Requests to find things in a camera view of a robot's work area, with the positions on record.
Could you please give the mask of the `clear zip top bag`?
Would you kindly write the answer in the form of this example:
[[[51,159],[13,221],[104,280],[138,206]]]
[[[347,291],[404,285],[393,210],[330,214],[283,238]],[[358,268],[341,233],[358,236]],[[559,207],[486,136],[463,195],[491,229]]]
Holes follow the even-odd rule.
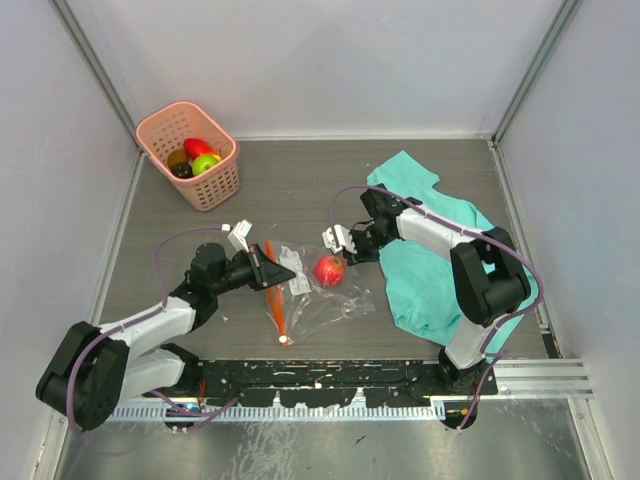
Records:
[[[293,245],[268,240],[271,260],[293,270],[296,278],[267,289],[266,310],[278,332],[278,341],[293,345],[311,334],[346,320],[375,311],[373,294],[355,269],[346,264],[342,283],[326,288],[316,281],[313,270],[326,250],[310,245]]]

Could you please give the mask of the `green fake apple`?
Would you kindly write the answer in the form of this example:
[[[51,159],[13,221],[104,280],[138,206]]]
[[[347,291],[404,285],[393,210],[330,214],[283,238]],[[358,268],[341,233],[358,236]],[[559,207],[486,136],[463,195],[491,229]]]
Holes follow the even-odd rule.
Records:
[[[219,162],[216,161],[213,156],[213,154],[203,154],[200,155],[198,157],[196,157],[193,160],[192,163],[192,171],[193,171],[193,176],[199,176],[201,174],[203,174],[204,172],[206,172],[207,170],[213,168],[214,166],[216,166]]]

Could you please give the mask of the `dark green fake avocado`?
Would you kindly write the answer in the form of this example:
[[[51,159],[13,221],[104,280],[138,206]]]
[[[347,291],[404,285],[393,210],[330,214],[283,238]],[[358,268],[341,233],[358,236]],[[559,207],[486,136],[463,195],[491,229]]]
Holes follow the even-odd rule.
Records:
[[[190,179],[193,177],[192,167],[188,162],[176,163],[171,167],[171,173],[178,179]]]

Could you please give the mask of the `red yellow fake mango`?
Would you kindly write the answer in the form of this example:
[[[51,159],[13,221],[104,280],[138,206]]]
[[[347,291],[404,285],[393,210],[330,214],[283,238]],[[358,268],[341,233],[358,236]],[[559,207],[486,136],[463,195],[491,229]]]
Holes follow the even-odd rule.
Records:
[[[195,159],[203,154],[217,154],[216,150],[206,141],[197,138],[185,139],[183,142],[183,148],[191,159]]]

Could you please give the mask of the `brown fake kiwi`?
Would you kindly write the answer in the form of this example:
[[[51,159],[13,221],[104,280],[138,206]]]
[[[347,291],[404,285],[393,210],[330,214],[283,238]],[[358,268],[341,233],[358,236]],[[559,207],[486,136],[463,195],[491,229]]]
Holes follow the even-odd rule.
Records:
[[[174,150],[167,157],[166,165],[169,169],[172,169],[175,165],[181,163],[189,163],[189,157],[183,148]]]

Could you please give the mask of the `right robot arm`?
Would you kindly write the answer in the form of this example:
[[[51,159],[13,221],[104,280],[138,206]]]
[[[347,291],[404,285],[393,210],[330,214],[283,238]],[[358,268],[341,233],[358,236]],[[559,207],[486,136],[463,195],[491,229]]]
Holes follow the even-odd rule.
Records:
[[[462,393],[478,375],[495,332],[531,297],[529,267],[502,228],[466,227],[382,184],[366,186],[360,200],[369,215],[364,227],[331,222],[322,234],[325,247],[352,266],[378,261],[379,251],[394,241],[409,241],[449,262],[462,317],[440,350],[437,378],[447,392]]]

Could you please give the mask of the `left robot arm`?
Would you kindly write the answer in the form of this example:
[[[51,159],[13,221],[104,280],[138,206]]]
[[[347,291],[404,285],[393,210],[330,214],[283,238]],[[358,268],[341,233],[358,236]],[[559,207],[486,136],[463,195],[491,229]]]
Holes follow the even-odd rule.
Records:
[[[265,290],[295,276],[256,244],[232,258],[220,244],[203,244],[182,282],[156,306],[102,326],[85,321],[72,325],[35,396],[89,431],[133,397],[164,388],[191,395],[202,382],[200,359],[173,338],[203,326],[217,311],[219,296],[242,287]]]

